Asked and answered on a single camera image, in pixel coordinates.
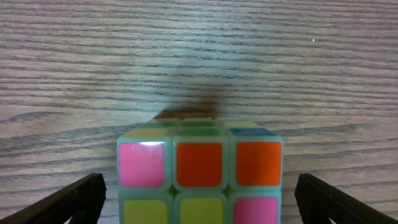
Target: yellow sticker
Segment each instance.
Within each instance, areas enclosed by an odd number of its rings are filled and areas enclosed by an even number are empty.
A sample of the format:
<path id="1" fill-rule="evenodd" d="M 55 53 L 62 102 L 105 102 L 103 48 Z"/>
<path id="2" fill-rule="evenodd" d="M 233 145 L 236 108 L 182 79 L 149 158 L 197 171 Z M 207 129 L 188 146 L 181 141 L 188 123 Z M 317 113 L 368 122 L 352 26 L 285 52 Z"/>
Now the yellow sticker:
<path id="1" fill-rule="evenodd" d="M 180 224 L 223 224 L 219 198 L 185 198 L 180 204 Z"/>
<path id="2" fill-rule="evenodd" d="M 124 224 L 167 224 L 167 207 L 162 200 L 127 200 Z"/>

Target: wood grain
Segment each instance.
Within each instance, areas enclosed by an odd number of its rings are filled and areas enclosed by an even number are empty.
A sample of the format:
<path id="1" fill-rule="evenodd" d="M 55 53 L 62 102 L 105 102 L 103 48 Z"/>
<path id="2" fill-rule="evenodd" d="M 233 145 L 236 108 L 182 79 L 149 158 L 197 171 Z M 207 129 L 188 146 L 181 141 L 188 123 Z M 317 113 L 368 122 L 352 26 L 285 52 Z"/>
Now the wood grain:
<path id="1" fill-rule="evenodd" d="M 0 218 L 91 172 L 118 223 L 115 139 L 159 113 L 287 142 L 282 222 L 309 172 L 398 218 L 398 3 L 0 0 Z"/>

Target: rubik's cube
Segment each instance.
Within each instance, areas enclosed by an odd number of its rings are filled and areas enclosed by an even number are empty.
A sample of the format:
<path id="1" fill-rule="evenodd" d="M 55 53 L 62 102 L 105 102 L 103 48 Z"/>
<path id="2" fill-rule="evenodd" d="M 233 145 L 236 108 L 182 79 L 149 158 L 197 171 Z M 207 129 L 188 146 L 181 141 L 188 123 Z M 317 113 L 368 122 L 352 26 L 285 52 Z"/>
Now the rubik's cube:
<path id="1" fill-rule="evenodd" d="M 280 224 L 283 145 L 250 121 L 150 120 L 117 140 L 120 224 Z"/>

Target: orange sticker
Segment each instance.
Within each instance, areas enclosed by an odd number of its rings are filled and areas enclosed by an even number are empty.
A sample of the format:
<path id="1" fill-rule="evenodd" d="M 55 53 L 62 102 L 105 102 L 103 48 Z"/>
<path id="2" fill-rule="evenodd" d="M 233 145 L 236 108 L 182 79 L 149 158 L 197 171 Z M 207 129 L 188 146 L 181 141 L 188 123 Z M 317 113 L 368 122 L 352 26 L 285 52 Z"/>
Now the orange sticker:
<path id="1" fill-rule="evenodd" d="M 242 186 L 279 185 L 282 146 L 279 142 L 239 142 L 236 181 Z"/>
<path id="2" fill-rule="evenodd" d="M 214 187 L 221 183 L 223 150 L 220 143 L 179 143 L 177 182 L 184 187 Z"/>

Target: table surface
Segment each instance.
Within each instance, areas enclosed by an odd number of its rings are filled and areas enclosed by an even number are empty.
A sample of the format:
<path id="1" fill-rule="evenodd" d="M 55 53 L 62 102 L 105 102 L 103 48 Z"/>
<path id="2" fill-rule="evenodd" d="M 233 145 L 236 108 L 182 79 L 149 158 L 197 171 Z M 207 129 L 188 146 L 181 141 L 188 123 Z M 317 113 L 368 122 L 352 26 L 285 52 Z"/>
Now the table surface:
<path id="1" fill-rule="evenodd" d="M 282 223 L 311 173 L 398 218 L 393 0 L 0 0 L 0 218 L 100 172 L 160 112 L 285 137 Z"/>

